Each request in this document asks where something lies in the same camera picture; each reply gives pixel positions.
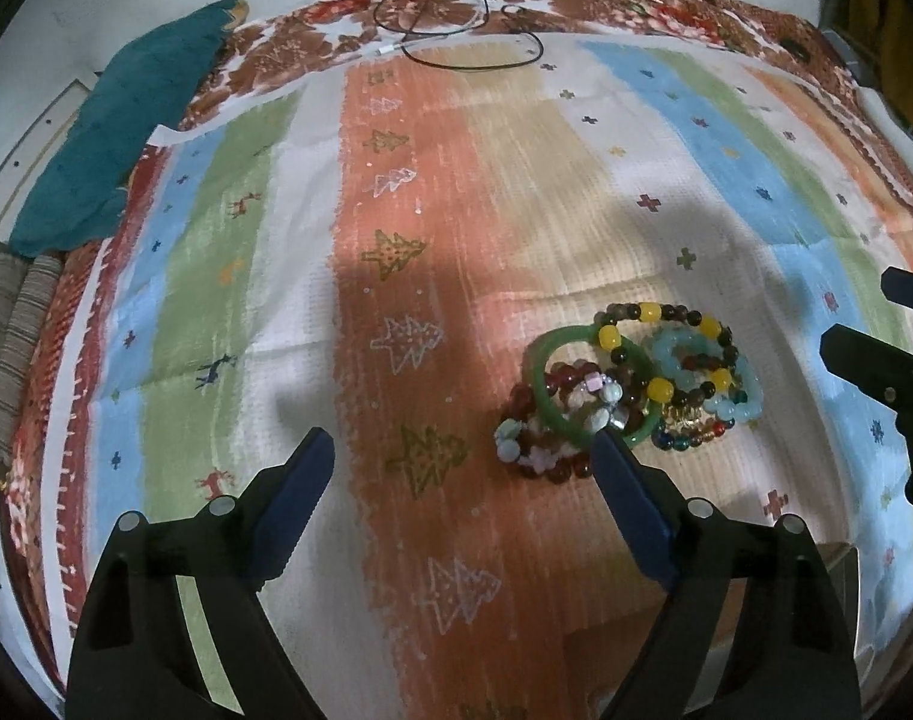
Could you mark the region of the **striped grey pillow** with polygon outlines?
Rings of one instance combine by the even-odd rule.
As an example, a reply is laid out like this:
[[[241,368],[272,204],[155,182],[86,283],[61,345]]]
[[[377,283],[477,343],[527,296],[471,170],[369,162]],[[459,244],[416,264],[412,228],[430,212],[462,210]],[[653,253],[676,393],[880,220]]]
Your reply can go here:
[[[27,259],[0,242],[0,483],[12,466],[29,365],[63,268],[61,255]]]

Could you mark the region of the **teal towel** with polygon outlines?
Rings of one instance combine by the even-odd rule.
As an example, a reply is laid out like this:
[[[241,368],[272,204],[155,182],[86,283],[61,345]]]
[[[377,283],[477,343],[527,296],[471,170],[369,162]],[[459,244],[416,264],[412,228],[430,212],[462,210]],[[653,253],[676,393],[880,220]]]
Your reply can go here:
[[[155,128],[176,127],[250,7],[217,0],[119,49],[33,184],[8,247],[33,259],[111,238],[127,186]]]

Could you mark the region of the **green jade bangle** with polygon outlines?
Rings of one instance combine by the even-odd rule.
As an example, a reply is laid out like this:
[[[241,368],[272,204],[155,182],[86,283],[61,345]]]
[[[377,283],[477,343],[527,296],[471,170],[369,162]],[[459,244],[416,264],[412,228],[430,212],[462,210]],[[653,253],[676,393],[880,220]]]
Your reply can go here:
[[[582,427],[581,422],[578,424],[578,422],[570,421],[562,415],[557,406],[552,405],[552,397],[546,390],[546,366],[552,353],[555,353],[561,346],[572,343],[593,344],[595,340],[595,325],[567,325],[567,327],[554,328],[532,341],[526,348],[523,358],[525,360],[523,374],[525,374],[526,383],[531,387],[534,406],[536,406],[536,411],[541,416],[544,426],[580,449],[588,449],[595,434]],[[655,366],[640,344],[629,339],[624,340],[622,344],[627,351],[628,362],[635,371],[640,372],[646,379],[655,376]],[[648,439],[653,433],[653,429],[657,427],[657,422],[660,421],[661,415],[658,406],[645,406],[642,411],[643,419],[640,426],[635,431],[628,429],[622,431],[622,440],[630,449]]]

